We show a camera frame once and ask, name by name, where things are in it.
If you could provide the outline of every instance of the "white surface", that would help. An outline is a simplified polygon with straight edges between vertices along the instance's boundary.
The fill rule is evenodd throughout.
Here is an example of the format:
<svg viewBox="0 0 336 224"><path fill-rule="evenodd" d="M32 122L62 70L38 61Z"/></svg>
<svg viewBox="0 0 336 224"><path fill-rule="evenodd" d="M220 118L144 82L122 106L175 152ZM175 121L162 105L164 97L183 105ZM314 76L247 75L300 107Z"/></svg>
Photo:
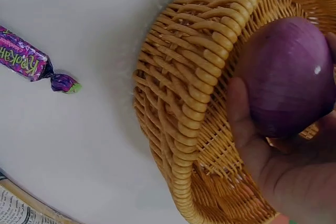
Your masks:
<svg viewBox="0 0 336 224"><path fill-rule="evenodd" d="M83 85L54 93L0 66L0 167L79 221L185 223L131 108L142 40L170 1L0 0L0 24Z"/></svg>

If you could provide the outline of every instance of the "hand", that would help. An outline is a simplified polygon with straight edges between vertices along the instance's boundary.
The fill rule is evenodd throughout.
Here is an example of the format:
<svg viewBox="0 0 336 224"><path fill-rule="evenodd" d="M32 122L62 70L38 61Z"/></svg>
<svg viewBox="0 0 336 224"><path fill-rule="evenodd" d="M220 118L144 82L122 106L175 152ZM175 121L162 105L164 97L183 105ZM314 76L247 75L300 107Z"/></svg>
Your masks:
<svg viewBox="0 0 336 224"><path fill-rule="evenodd" d="M336 36L327 39L336 56ZM258 134L240 78L229 85L228 117L246 169L277 211L299 224L336 223L336 112L317 123L319 133L311 141L291 140L294 146L286 155Z"/></svg>

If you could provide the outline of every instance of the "purple candy wrapper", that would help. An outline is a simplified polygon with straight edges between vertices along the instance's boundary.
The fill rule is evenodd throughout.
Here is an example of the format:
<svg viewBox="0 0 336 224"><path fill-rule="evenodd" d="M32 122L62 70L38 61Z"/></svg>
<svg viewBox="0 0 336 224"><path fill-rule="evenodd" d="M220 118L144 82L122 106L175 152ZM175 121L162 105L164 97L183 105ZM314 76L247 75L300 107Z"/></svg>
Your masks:
<svg viewBox="0 0 336 224"><path fill-rule="evenodd" d="M0 26L0 63L30 81L50 78L53 91L77 93L81 85L66 74L55 74L49 57Z"/></svg>

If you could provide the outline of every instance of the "red onion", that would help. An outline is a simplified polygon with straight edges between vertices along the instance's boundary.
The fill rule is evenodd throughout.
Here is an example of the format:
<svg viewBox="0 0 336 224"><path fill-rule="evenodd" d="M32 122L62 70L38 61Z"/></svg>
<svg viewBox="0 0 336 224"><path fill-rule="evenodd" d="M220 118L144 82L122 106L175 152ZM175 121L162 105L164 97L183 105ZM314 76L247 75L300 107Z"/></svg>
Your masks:
<svg viewBox="0 0 336 224"><path fill-rule="evenodd" d="M260 133L300 133L333 109L336 86L328 43L306 19L272 22L251 36L236 75L245 81L250 113Z"/></svg>

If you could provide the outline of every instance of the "wicker basket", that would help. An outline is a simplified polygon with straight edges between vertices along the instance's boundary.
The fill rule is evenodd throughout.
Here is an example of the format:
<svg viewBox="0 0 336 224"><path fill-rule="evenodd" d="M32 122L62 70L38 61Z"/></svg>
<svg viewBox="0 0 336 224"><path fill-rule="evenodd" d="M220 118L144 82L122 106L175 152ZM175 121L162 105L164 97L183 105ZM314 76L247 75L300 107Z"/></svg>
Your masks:
<svg viewBox="0 0 336 224"><path fill-rule="evenodd" d="M267 223L276 215L235 149L226 88L249 36L289 16L335 32L336 0L175 0L147 35L133 75L134 108L190 223Z"/></svg>

